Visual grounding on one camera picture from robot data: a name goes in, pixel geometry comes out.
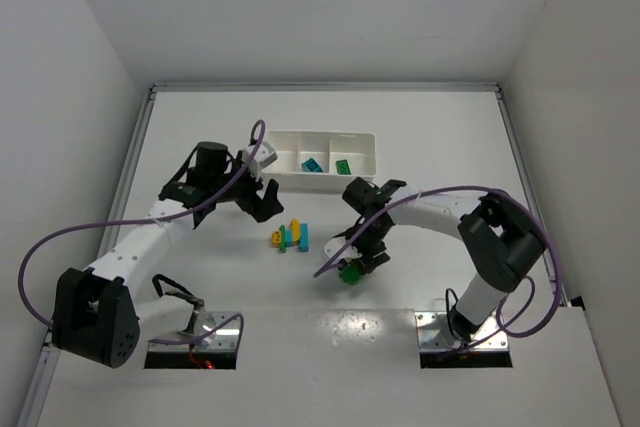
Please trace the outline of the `blue rectangular lego brick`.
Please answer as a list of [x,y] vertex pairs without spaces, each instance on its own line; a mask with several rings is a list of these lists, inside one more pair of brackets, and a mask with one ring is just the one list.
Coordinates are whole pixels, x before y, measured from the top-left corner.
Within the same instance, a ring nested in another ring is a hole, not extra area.
[[309,251],[309,229],[307,223],[300,224],[298,248],[300,252]]

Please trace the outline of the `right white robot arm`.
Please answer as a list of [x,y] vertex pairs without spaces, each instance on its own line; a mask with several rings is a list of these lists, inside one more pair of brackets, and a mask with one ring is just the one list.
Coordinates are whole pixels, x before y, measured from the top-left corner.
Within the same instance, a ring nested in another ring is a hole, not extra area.
[[424,195],[404,181],[392,179],[377,186],[356,178],[342,200],[358,214],[353,226],[331,240],[342,251],[339,277],[349,285],[391,260],[384,239],[395,226],[418,227],[463,243],[475,274],[447,309],[449,332],[458,342],[472,340],[546,250],[529,216],[496,193],[478,198]]

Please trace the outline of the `blue curved lego brick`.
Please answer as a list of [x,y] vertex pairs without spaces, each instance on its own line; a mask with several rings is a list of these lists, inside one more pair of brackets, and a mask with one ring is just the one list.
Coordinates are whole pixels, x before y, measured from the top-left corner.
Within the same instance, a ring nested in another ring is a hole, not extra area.
[[322,167],[314,158],[309,158],[302,162],[301,168],[304,172],[323,173]]

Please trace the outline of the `yellow arch lego brick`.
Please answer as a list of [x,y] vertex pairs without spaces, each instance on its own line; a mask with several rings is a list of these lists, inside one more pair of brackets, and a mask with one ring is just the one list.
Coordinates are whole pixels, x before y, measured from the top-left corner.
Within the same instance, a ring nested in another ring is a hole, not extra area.
[[301,224],[297,219],[292,219],[288,230],[287,241],[292,245],[297,245],[301,236]]

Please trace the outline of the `small green lego brick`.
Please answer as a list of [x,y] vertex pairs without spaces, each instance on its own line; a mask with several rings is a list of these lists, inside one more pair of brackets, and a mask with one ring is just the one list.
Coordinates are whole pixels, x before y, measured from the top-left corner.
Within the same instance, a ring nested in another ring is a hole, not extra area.
[[357,285],[363,277],[358,264],[351,262],[339,272],[339,278],[347,285]]

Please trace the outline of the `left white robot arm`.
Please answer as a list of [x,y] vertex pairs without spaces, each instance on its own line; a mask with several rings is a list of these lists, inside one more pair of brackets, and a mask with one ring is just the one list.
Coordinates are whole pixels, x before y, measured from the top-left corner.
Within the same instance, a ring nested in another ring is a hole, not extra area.
[[276,159],[266,142],[254,141],[237,155],[222,143],[198,143],[141,224],[86,268],[70,268],[58,279],[53,345],[118,368],[137,347],[144,322],[161,324],[148,337],[154,343],[199,342],[203,300],[153,270],[220,203],[236,204],[258,223],[282,213],[277,182],[262,178]]

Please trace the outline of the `green rectangular lego brick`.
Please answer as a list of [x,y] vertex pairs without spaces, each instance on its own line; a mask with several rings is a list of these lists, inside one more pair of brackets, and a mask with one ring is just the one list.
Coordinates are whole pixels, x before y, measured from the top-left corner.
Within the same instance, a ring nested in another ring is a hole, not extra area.
[[351,168],[346,159],[341,159],[336,162],[336,172],[339,175],[351,175]]

